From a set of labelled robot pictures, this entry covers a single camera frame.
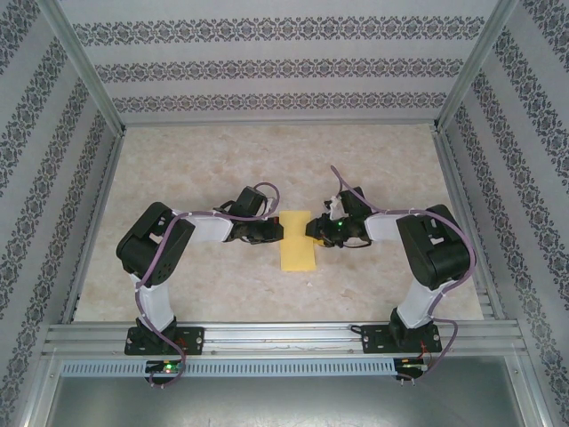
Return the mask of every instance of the bracket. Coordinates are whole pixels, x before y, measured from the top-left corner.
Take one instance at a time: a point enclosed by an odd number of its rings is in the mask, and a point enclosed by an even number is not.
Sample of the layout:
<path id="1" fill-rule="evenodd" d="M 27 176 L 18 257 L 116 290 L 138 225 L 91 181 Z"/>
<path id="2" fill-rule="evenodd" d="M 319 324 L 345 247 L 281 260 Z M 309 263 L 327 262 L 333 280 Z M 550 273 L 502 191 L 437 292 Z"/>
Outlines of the bracket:
<path id="1" fill-rule="evenodd" d="M 397 345 L 389 331 L 389 325 L 362 325 L 351 326 L 350 330 L 362 337 L 362 347 L 365 354 L 393 354 L 393 353 L 422 353 L 421 343 L 431 353 L 440 353 L 443 350 L 438 327 L 430 324 L 422 328 L 421 334 L 402 341 Z"/>
<path id="2" fill-rule="evenodd" d="M 126 356 L 177 355 L 178 352 L 163 342 L 136 319 L 135 327 L 128 330 L 124 354 Z M 204 347 L 204 329 L 197 326 L 176 326 L 174 320 L 162 334 L 174 341 L 188 356 L 200 356 Z"/>

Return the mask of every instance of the gray metal panel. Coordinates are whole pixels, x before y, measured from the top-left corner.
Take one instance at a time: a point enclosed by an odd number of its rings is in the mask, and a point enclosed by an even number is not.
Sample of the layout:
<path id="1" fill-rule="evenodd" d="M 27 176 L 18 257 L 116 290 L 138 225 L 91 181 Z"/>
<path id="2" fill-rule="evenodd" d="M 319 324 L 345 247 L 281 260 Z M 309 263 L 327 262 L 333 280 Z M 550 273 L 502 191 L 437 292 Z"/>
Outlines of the gray metal panel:
<path id="1" fill-rule="evenodd" d="M 503 360 L 486 358 L 448 359 L 416 387 L 401 387 L 387 377 L 194 378 L 157 391 L 134 378 L 61 378 L 48 425 L 516 427 L 524 423 Z"/>

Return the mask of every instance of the black mounting plate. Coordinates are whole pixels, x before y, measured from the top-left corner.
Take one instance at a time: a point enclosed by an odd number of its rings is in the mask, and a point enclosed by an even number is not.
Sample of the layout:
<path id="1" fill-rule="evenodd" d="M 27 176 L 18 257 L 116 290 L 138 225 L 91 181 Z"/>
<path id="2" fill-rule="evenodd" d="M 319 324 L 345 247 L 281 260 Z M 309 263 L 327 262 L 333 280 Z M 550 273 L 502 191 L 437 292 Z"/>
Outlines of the black mounting plate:
<path id="1" fill-rule="evenodd" d="M 421 342 L 431 353 L 440 353 L 443 350 L 438 327 L 430 325 L 420 337 L 407 340 L 402 346 L 397 346 L 389 332 L 389 325 L 362 325 L 353 326 L 351 330 L 362 336 L 364 353 L 422 353 Z"/>
<path id="2" fill-rule="evenodd" d="M 188 356 L 199 356 L 204 347 L 204 329 L 202 327 L 176 326 L 173 331 L 173 341 L 178 344 Z M 170 346 L 164 348 L 164 343 L 158 344 L 146 339 L 135 326 L 128 330 L 124 346 L 126 356 L 157 356 L 177 355 L 178 352 Z"/>

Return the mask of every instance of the damask stripe pattern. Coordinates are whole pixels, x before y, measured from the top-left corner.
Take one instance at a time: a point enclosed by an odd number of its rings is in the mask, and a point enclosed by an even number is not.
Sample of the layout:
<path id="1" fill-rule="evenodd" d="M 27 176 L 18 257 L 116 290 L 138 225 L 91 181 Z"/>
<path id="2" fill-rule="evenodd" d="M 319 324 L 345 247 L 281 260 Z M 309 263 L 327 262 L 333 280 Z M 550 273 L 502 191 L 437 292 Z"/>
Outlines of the damask stripe pattern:
<path id="1" fill-rule="evenodd" d="M 473 40 L 485 19 L 476 17 L 295 17 L 157 20 L 75 24 L 84 46 L 268 40 Z"/>
<path id="2" fill-rule="evenodd" d="M 12 232 L 12 239 L 5 248 L 0 264 L 0 319 L 10 302 L 10 294 L 18 281 L 22 263 L 28 256 L 28 247 L 36 234 L 36 226 L 44 213 L 45 205 L 52 193 L 52 187 L 65 157 L 67 147 L 76 129 L 89 92 L 83 81 L 78 79 L 69 95 L 61 119 L 52 139 L 48 144 L 44 159 L 37 170 L 29 196 L 24 202 L 21 217 L 18 218 Z"/>
<path id="3" fill-rule="evenodd" d="M 533 234 L 538 239 L 543 259 L 547 261 L 549 272 L 558 286 L 559 296 L 565 301 L 565 309 L 569 310 L 569 254 L 565 251 L 565 245 L 561 243 L 559 231 L 549 218 L 549 209 L 543 204 L 540 189 L 525 162 L 524 153 L 517 145 L 516 135 L 511 131 L 496 94 L 484 73 L 479 73 L 474 79 L 472 90 L 496 139 L 498 149 L 509 170 L 509 176 L 525 209 L 525 215 L 534 230 Z"/>
<path id="4" fill-rule="evenodd" d="M 26 309 L 26 318 L 21 323 L 21 330 L 16 339 L 16 347 L 13 349 L 14 356 L 10 359 L 7 367 L 7 374 L 3 378 L 0 395 L 3 397 L 2 412 L 0 413 L 0 425 L 10 425 L 10 418 L 15 411 L 16 400 L 21 392 L 23 384 L 23 374 L 28 370 L 32 349 L 36 345 L 39 324 L 44 319 L 47 303 L 51 297 L 52 289 L 56 284 L 60 262 L 65 254 L 68 238 L 74 226 L 79 206 L 88 182 L 89 174 L 95 160 L 98 148 L 100 147 L 101 137 L 105 130 L 106 123 L 100 112 L 94 118 L 89 136 L 85 142 L 81 159 L 77 164 L 77 169 L 73 174 L 71 185 L 65 204 L 61 208 L 60 218 L 52 235 L 45 261 L 41 268 L 38 282 L 34 286 L 34 295 L 30 298 L 29 306 Z M 112 147 L 109 150 L 104 169 L 107 169 Z M 87 224 L 86 233 L 91 226 L 91 219 Z"/>
<path id="5" fill-rule="evenodd" d="M 444 59 L 210 60 L 98 65 L 103 83 L 308 77 L 456 77 L 464 62 Z"/>
<path id="6" fill-rule="evenodd" d="M 493 50 L 569 194 L 569 133 L 508 29 L 502 31 Z"/>
<path id="7" fill-rule="evenodd" d="M 464 178 L 462 176 L 461 167 L 459 166 L 457 159 L 456 159 L 456 155 L 454 154 L 453 145 L 451 143 L 451 141 L 452 141 L 451 135 L 448 133 L 448 129 L 445 129 L 444 132 L 445 132 L 446 140 L 448 141 L 448 146 L 451 149 L 451 152 L 453 153 L 453 160 L 454 160 L 454 163 L 456 164 L 456 170 L 457 170 L 459 176 L 461 177 L 462 187 L 464 188 L 464 196 L 466 197 L 466 202 L 469 204 L 470 216 L 472 217 L 472 220 L 474 221 L 474 225 L 477 229 L 478 240 L 480 241 L 480 245 L 482 246 L 482 251 L 483 251 L 484 257 L 486 259 L 486 264 L 488 264 L 488 272 L 490 273 L 490 276 L 492 276 L 492 282 L 494 284 L 494 288 L 496 289 L 496 294 L 498 295 L 501 310 L 504 313 L 505 319 L 508 319 L 509 318 L 508 311 L 506 309 L 506 305 L 504 304 L 503 298 L 501 296 L 500 283 L 498 282 L 498 280 L 496 280 L 496 274 L 494 273 L 494 271 L 492 269 L 492 263 L 490 261 L 490 255 L 488 254 L 488 250 L 486 249 L 486 243 L 484 240 L 484 236 L 482 234 L 482 230 L 480 229 L 480 226 L 478 225 L 478 219 L 476 218 L 476 216 L 474 214 L 474 205 L 472 204 L 472 200 L 470 200 L 468 189 L 465 186 L 466 183 L 465 183 Z"/>
<path id="8" fill-rule="evenodd" d="M 454 116 L 454 120 L 459 127 L 463 142 L 466 144 L 470 162 L 476 172 L 478 184 L 485 198 L 488 212 L 493 220 L 494 230 L 497 236 L 499 236 L 501 250 L 510 271 L 513 285 L 519 295 L 524 314 L 527 316 L 526 321 L 532 331 L 533 339 L 539 343 L 538 349 L 540 358 L 546 367 L 546 375 L 549 377 L 549 386 L 557 396 L 557 403 L 561 407 L 560 414 L 563 421 L 569 423 L 569 378 L 567 378 L 566 374 L 567 368 L 562 365 L 563 357 L 561 356 L 561 352 L 556 348 L 556 340 L 551 337 L 552 330 L 551 325 L 547 321 L 547 314 L 544 312 L 541 301 L 536 295 L 532 276 L 528 272 L 524 255 L 520 250 L 521 248 L 517 242 L 516 234 L 512 231 L 512 226 L 509 222 L 508 214 L 504 209 L 496 182 L 492 177 L 477 133 L 464 104 L 461 104 L 459 107 Z M 451 149 L 454 162 L 458 167 L 452 144 Z M 467 183 L 464 181 L 460 169 L 459 174 L 462 180 L 462 186 L 466 189 Z M 476 220 L 474 211 L 472 211 L 472 217 Z"/>
<path id="9" fill-rule="evenodd" d="M 119 113 L 252 109 L 435 109 L 446 93 L 248 93 L 114 98 Z"/>
<path id="10" fill-rule="evenodd" d="M 3 189 L 8 185 L 13 168 L 28 144 L 31 130 L 36 126 L 39 113 L 43 111 L 67 59 L 63 46 L 55 37 L 12 114 L 12 121 L 0 137 L 0 197 L 4 195 Z"/>
<path id="11" fill-rule="evenodd" d="M 39 15 L 34 0 L 13 0 L 0 18 L 0 76 L 4 73 L 20 43 Z"/>
<path id="12" fill-rule="evenodd" d="M 559 61 L 569 73 L 569 12 L 559 0 L 524 0 L 524 8 L 532 15 L 541 33 Z"/>

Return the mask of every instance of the wire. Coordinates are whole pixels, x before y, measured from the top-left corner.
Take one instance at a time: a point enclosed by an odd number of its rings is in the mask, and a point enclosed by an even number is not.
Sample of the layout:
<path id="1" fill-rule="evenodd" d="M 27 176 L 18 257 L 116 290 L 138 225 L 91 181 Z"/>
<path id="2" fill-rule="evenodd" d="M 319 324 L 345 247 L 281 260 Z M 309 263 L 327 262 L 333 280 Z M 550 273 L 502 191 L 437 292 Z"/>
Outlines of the wire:
<path id="1" fill-rule="evenodd" d="M 150 329 L 152 332 L 154 332 L 162 341 L 169 344 L 172 348 L 174 348 L 178 352 L 178 354 L 180 354 L 181 366 L 180 366 L 180 364 L 178 365 L 178 374 L 176 374 L 176 376 L 174 376 L 172 378 L 172 380 L 170 380 L 168 383 L 156 384 L 153 381 L 154 373 L 151 373 L 150 377 L 148 379 L 148 382 L 150 383 L 151 387 L 159 386 L 161 389 L 164 389 L 166 387 L 170 387 L 171 385 L 176 383 L 178 380 L 180 380 L 181 376 L 183 375 L 183 373 L 186 369 L 186 353 L 184 353 L 184 351 L 181 349 L 180 346 L 178 346 L 178 344 L 176 344 L 175 342 L 170 340 L 167 336 L 162 334 L 152 324 L 152 322 L 148 319 L 148 316 L 146 314 L 146 311 L 144 310 L 144 307 L 142 307 L 142 302 L 140 301 L 140 289 L 146 285 L 146 283 L 148 282 L 148 279 L 150 278 L 150 276 L 152 275 L 152 272 L 154 271 L 154 268 L 158 264 L 158 260 L 160 259 L 160 256 L 162 256 L 162 252 L 164 251 L 164 247 L 166 245 L 166 242 L 168 241 L 168 237 L 170 237 L 170 234 L 172 233 L 172 229 L 173 229 L 174 225 L 179 220 L 186 218 L 188 216 L 191 216 L 191 215 L 219 216 L 221 218 L 226 218 L 228 220 L 238 220 L 238 221 L 258 221 L 258 220 L 263 220 L 265 218 L 268 218 L 271 214 L 273 214 L 276 211 L 276 208 L 278 207 L 281 196 L 280 196 L 280 192 L 278 191 L 278 188 L 276 187 L 276 185 L 274 185 L 270 182 L 259 182 L 257 185 L 254 186 L 254 188 L 257 189 L 261 186 L 270 187 L 276 193 L 274 205 L 271 206 L 271 208 L 268 210 L 268 212 L 266 212 L 262 215 L 253 216 L 253 217 L 249 217 L 249 218 L 242 218 L 240 216 L 229 215 L 227 213 L 220 213 L 217 211 L 195 211 L 195 212 L 183 212 L 183 213 L 179 213 L 178 215 L 174 216 L 172 218 L 172 220 L 170 221 L 170 223 L 168 224 L 168 227 L 166 228 L 166 231 L 164 232 L 164 234 L 162 236 L 162 240 L 160 241 L 160 244 L 158 245 L 158 248 L 156 250 L 156 254 L 154 255 L 154 258 L 152 259 L 152 262 L 148 266 L 146 273 L 144 273 L 144 276 L 142 277 L 142 279 L 139 282 L 137 282 L 136 285 L 134 286 L 134 301 L 136 301 L 136 306 L 138 307 L 139 312 L 140 312 L 142 318 L 144 319 L 144 323 L 146 324 L 148 329 Z"/>
<path id="2" fill-rule="evenodd" d="M 456 289 L 458 286 L 460 286 L 464 282 L 466 282 L 470 278 L 470 276 L 472 276 L 472 273 L 474 272 L 474 268 L 477 265 L 477 258 L 476 258 L 476 255 L 474 253 L 474 248 L 472 246 L 472 243 L 470 242 L 470 239 L 466 236 L 466 234 L 464 234 L 464 232 L 462 232 L 462 230 L 457 225 L 455 225 L 453 222 L 447 220 L 445 217 L 443 217 L 437 213 L 426 211 L 423 209 L 413 209 L 413 208 L 412 209 L 380 209 L 379 207 L 368 202 L 365 199 L 365 197 L 361 196 L 357 191 L 355 191 L 342 178 L 342 176 L 340 175 L 340 172 L 338 172 L 338 169 L 336 169 L 336 167 L 334 165 L 330 165 L 330 169 L 332 169 L 332 172 L 334 173 L 334 175 L 336 175 L 336 178 L 338 178 L 338 181 L 340 181 L 340 185 L 343 185 L 344 187 L 346 187 L 346 189 L 351 191 L 352 194 L 354 196 L 356 196 L 362 203 L 364 203 L 365 205 L 368 205 L 377 214 L 391 214 L 391 215 L 420 214 L 420 215 L 430 216 L 431 218 L 434 218 L 435 220 L 442 222 L 444 225 L 448 226 L 452 231 L 454 231 L 456 234 L 458 234 L 458 236 L 461 238 L 462 242 L 464 242 L 464 245 L 466 246 L 467 250 L 469 251 L 469 258 L 470 258 L 469 269 L 466 271 L 464 276 L 462 276 L 462 278 L 458 279 L 452 285 L 447 286 L 445 289 L 443 289 L 441 291 L 441 293 L 439 295 L 437 295 L 435 300 L 431 303 L 429 310 L 427 312 L 428 316 L 430 316 L 432 320 L 434 320 L 436 322 L 440 322 L 440 323 L 449 323 L 449 324 L 454 326 L 454 330 L 453 330 L 453 335 L 451 336 L 451 339 L 448 341 L 448 343 L 446 344 L 443 351 L 441 351 L 437 360 L 435 360 L 435 363 L 433 363 L 433 366 L 422 376 L 422 377 L 424 377 L 428 373 L 433 371 L 435 369 L 435 367 L 437 367 L 438 363 L 443 359 L 443 357 L 446 355 L 446 353 L 451 349 L 451 346 L 453 345 L 454 340 L 456 340 L 456 336 L 459 332 L 458 323 L 456 323 L 454 320 L 450 320 L 448 318 L 434 318 L 433 317 L 433 311 L 435 310 L 436 306 L 441 302 L 441 300 L 446 295 L 446 293 L 452 291 L 453 289 Z"/>
<path id="3" fill-rule="evenodd" d="M 343 247 L 347 247 L 348 249 L 359 249 L 360 247 L 369 247 L 372 245 L 372 242 L 368 242 L 365 245 L 360 245 L 360 246 L 348 246 L 348 245 L 344 245 Z"/>

